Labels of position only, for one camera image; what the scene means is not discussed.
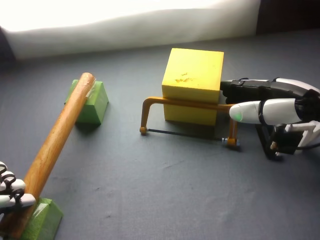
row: top face of yellow block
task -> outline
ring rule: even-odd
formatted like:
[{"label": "top face of yellow block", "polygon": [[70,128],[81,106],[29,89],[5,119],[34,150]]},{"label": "top face of yellow block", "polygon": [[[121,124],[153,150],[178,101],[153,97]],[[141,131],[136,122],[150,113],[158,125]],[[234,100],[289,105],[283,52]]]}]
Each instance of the top face of yellow block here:
[{"label": "top face of yellow block", "polygon": [[203,90],[220,90],[224,53],[173,48],[162,85]]}]

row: gray tablecloth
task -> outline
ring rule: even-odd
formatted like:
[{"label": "gray tablecloth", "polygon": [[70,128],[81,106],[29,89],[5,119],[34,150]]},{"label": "gray tablecloth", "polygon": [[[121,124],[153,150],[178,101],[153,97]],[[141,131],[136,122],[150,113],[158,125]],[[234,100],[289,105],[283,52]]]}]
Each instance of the gray tablecloth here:
[{"label": "gray tablecloth", "polygon": [[[242,152],[140,136],[142,102],[161,96],[172,47],[223,51],[223,80],[276,77],[320,88],[320,30],[37,59],[0,73],[0,160],[23,178],[82,72],[103,81],[103,124],[74,127],[42,197],[64,212],[56,239],[318,240],[320,152],[266,159],[252,125]],[[227,135],[219,117],[218,137]],[[150,128],[181,130],[153,106]]]}]

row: yellow block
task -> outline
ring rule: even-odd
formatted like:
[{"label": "yellow block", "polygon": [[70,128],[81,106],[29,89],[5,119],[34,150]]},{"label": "yellow block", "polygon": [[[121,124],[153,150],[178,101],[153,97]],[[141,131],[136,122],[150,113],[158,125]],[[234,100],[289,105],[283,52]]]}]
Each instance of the yellow block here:
[{"label": "yellow block", "polygon": [[[223,60],[224,53],[220,51],[173,48],[162,81],[163,97],[217,104]],[[167,121],[216,124],[215,110],[172,105],[163,107]]]}]

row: yellow box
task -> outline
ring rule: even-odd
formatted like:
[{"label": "yellow box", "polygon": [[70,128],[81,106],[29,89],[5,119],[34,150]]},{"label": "yellow box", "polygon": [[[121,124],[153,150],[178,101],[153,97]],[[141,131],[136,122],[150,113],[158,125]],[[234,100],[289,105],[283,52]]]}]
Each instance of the yellow box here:
[{"label": "yellow box", "polygon": [[[224,53],[173,48],[162,81],[164,98],[206,102],[219,102],[220,81]],[[214,126],[215,110],[185,106],[164,105],[164,118]]]}]

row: robotic arm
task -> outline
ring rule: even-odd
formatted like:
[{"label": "robotic arm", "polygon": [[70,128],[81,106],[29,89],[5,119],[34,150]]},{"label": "robotic arm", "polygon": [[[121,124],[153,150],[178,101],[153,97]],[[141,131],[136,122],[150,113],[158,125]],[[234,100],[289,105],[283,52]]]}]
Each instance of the robotic arm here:
[{"label": "robotic arm", "polygon": [[221,82],[230,117],[255,124],[265,154],[297,154],[320,135],[320,90],[301,81],[229,80]]}]

